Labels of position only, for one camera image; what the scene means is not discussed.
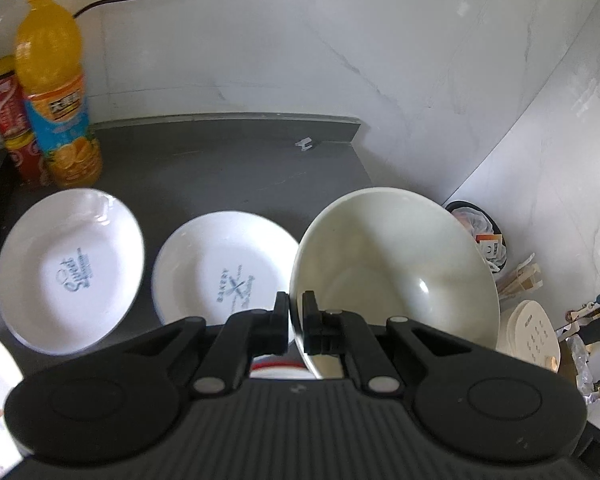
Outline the red rimmed bowl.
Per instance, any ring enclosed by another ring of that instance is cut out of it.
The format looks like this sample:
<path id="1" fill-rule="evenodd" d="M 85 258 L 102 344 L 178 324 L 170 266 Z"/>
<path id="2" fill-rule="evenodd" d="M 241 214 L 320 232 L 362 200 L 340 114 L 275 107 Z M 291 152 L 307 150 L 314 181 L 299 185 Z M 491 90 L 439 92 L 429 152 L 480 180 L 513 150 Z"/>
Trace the red rimmed bowl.
<path id="1" fill-rule="evenodd" d="M 250 378 L 279 380 L 312 380 L 314 374 L 302 363 L 283 358 L 257 359 L 251 364 Z"/>

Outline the white plate bakery print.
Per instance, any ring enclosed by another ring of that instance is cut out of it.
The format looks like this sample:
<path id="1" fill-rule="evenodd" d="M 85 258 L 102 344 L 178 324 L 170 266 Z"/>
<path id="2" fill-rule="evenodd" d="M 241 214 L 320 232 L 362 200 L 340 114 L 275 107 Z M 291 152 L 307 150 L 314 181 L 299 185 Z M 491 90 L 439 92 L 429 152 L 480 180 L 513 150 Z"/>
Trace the white plate bakery print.
<path id="1" fill-rule="evenodd" d="M 151 296 L 162 324 L 201 316 L 222 325 L 234 313 L 271 309 L 288 292 L 298 242 L 257 214 L 217 211 L 184 223 L 160 248 Z"/>

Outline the large white ceramic bowl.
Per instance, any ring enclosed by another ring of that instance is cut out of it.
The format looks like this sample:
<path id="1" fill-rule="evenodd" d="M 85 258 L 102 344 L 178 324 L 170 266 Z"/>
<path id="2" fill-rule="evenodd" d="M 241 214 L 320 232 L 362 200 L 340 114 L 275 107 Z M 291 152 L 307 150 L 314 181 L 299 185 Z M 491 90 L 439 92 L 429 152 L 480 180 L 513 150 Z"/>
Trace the large white ceramic bowl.
<path id="1" fill-rule="evenodd" d="M 339 378 L 336 358 L 311 356 L 303 344 L 308 290 L 320 309 L 355 312 L 370 325 L 405 316 L 489 349 L 498 342 L 498 292 L 476 242 L 442 206 L 400 188 L 338 198 L 299 244 L 290 281 L 298 348 L 315 377 Z"/>

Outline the white plate sweet print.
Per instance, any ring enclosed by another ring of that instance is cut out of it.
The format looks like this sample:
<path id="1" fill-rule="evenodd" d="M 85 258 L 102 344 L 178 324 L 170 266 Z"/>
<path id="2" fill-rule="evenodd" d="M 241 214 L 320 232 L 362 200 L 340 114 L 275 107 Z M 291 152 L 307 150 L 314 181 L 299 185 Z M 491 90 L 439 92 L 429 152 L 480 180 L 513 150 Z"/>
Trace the white plate sweet print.
<path id="1" fill-rule="evenodd" d="M 94 188 L 30 207 L 0 253 L 0 312 L 15 338 L 68 356 L 107 337 L 132 307 L 145 265 L 142 230 L 121 200 Z"/>

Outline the copper pot with bags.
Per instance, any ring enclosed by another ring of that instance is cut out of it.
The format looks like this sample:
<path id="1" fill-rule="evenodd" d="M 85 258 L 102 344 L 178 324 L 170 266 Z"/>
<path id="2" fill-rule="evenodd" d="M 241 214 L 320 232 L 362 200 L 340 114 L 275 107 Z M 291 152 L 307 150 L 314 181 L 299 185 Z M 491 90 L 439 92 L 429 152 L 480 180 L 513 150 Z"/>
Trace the copper pot with bags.
<path id="1" fill-rule="evenodd" d="M 507 248 L 498 224 L 480 207 L 464 200 L 453 200 L 444 206 L 478 245 L 479 252 L 493 274 L 506 266 Z"/>

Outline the white electric cooker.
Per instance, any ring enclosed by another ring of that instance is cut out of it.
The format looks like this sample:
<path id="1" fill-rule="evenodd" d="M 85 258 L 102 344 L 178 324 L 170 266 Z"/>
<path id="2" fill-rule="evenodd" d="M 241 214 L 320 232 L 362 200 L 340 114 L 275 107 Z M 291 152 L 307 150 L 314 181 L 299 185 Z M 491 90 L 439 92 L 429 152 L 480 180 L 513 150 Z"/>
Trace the white electric cooker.
<path id="1" fill-rule="evenodd" d="M 557 373 L 559 342 L 542 306 L 524 300 L 502 313 L 498 330 L 498 352 Z"/>

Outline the red cola bottle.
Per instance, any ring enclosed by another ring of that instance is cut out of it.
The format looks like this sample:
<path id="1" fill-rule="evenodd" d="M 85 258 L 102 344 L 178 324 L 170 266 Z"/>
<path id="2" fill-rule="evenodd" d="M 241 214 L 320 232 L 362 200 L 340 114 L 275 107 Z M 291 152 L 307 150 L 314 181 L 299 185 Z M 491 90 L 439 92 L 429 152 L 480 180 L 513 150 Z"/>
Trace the red cola bottle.
<path id="1" fill-rule="evenodd" d="M 23 184 L 28 188 L 49 185 L 50 176 L 24 107 L 12 55 L 0 58 L 0 135 Z"/>

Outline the orange juice bottle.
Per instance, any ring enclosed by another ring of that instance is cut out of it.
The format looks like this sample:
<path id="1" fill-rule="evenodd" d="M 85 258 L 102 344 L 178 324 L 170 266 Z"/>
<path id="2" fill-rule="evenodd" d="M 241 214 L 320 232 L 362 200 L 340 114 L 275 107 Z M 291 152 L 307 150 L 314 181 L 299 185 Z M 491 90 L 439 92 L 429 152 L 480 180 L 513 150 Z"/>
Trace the orange juice bottle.
<path id="1" fill-rule="evenodd" d="M 60 188 L 93 185 L 102 174 L 102 150 L 88 116 L 76 19 L 55 0 L 28 0 L 17 28 L 15 72 L 36 142 Z"/>

